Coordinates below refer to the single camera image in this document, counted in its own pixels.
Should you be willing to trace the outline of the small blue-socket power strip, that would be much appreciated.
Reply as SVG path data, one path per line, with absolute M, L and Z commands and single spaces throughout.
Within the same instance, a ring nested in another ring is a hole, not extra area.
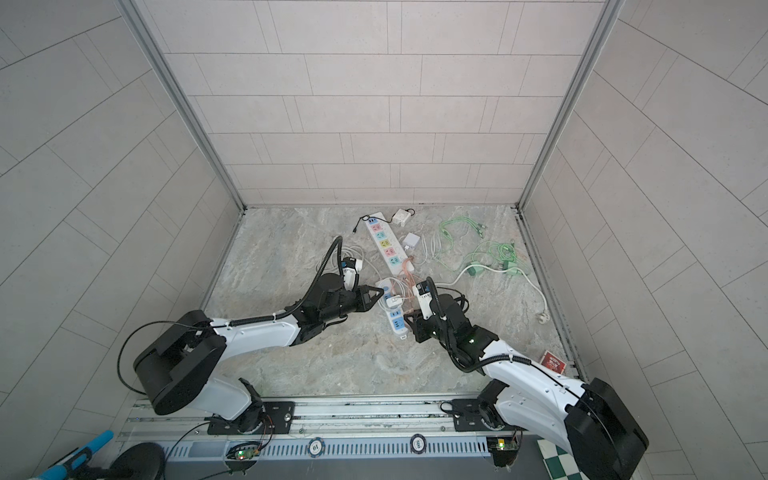
M 406 295 L 402 283 L 388 277 L 379 280 L 376 286 L 384 291 L 382 298 L 377 302 L 380 308 L 383 310 L 387 322 L 391 327 L 396 337 L 401 340 L 405 340 L 408 336 L 409 329 L 404 320 L 403 307 L 405 305 Z

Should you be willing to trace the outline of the pink charger with cable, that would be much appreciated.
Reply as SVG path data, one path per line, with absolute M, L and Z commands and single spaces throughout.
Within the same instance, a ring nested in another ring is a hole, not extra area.
M 418 280 L 414 276 L 415 266 L 412 260 L 412 257 L 405 258 L 402 262 L 402 272 L 397 276 L 396 281 L 404 299 L 403 309 L 405 312 L 421 310 L 418 289 L 416 288 Z

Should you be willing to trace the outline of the long multicolour power strip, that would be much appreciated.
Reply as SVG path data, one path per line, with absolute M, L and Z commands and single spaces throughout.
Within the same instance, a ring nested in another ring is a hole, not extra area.
M 415 210 L 409 208 L 399 209 L 390 218 L 386 218 L 381 212 L 362 217 L 376 248 L 393 276 L 398 276 L 402 272 L 402 262 L 408 254 L 392 230 L 392 225 L 403 225 L 398 218 L 408 220 L 414 214 Z

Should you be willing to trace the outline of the small white charger adapter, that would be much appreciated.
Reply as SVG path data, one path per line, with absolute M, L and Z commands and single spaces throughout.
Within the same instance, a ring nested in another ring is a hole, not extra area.
M 405 250 L 414 250 L 419 242 L 421 240 L 421 237 L 414 233 L 407 233 L 406 236 L 402 239 L 401 243 Z

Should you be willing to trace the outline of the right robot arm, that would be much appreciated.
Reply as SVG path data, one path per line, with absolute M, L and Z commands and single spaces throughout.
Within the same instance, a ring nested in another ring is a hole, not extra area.
M 522 355 L 495 333 L 472 324 L 462 303 L 427 292 L 406 315 L 417 342 L 438 340 L 454 366 L 489 384 L 478 397 L 493 429 L 520 427 L 569 453 L 590 479 L 629 479 L 649 439 L 614 388 L 558 374 Z

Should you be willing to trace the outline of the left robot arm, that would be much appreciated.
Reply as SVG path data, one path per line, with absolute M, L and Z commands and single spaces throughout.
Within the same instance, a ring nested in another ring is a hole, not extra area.
M 346 288 L 342 275 L 325 273 L 299 301 L 273 316 L 225 321 L 193 310 L 138 354 L 133 370 L 156 414 L 189 407 L 210 414 L 211 433 L 249 434 L 265 423 L 263 401 L 246 379 L 232 383 L 216 374 L 219 363 L 303 344 L 349 314 L 371 310 L 384 294 L 369 285 Z

